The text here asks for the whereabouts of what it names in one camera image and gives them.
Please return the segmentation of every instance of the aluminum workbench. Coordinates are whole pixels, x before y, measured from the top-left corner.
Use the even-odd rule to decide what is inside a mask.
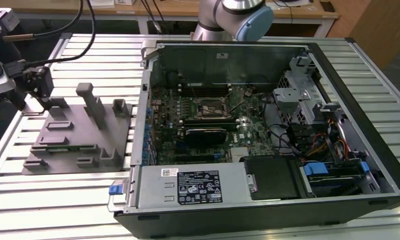
[[[55,90],[52,96],[66,97],[70,104],[82,104],[76,86],[91,82],[94,94],[108,104],[124,98],[137,106],[143,68],[145,40],[190,40],[186,35],[98,35],[87,56],[74,62],[51,66]],[[75,34],[60,39],[51,57],[78,55],[91,36]],[[267,37],[262,41],[317,42],[327,55],[354,97],[367,113],[395,156],[400,161],[400,92],[355,43],[343,38]],[[333,90],[325,86],[333,99]],[[138,108],[134,109],[133,127]],[[19,112],[0,141],[0,240],[26,239],[131,239],[108,212],[108,187],[128,172],[56,175],[22,175],[47,115],[23,116]],[[131,157],[135,130],[130,130],[127,158]],[[126,202],[123,196],[114,200]],[[331,226],[310,226],[275,230],[223,233],[183,239],[400,239],[400,207],[382,210]]]

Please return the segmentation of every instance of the power supply label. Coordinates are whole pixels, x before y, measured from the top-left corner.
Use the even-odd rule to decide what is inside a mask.
[[[222,202],[223,190],[218,170],[178,173],[178,203],[181,205]]]

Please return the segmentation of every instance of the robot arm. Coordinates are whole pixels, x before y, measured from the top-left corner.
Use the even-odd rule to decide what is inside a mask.
[[[202,0],[197,41],[258,41],[267,33],[275,14],[266,0]]]
[[[48,110],[52,106],[50,96],[54,89],[50,68],[47,66],[26,66],[15,44],[4,41],[10,29],[3,24],[2,16],[7,15],[0,15],[0,98],[10,100],[18,110],[23,111],[27,103],[20,92],[28,93]]]

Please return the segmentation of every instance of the open computer tower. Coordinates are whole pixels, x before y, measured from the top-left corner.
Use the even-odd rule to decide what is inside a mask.
[[[114,213],[138,238],[335,225],[400,206],[400,163],[318,44],[143,47]]]

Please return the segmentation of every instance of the wooden desk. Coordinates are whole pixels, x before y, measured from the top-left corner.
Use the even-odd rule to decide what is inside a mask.
[[[158,16],[153,0],[149,2],[153,13]],[[157,0],[157,3],[167,21],[198,21],[199,0]],[[79,9],[79,0],[0,0],[0,8],[12,8],[20,19],[72,19]],[[141,34],[150,33],[147,22],[153,19],[141,0],[133,6],[116,5],[115,8],[96,9],[95,13],[99,20],[135,20]],[[323,10],[319,0],[313,5],[293,7],[293,15],[289,8],[275,10],[274,13],[274,23],[319,25],[315,37],[327,36],[334,21],[341,17],[339,13]],[[90,15],[84,15],[82,19],[90,19]]]

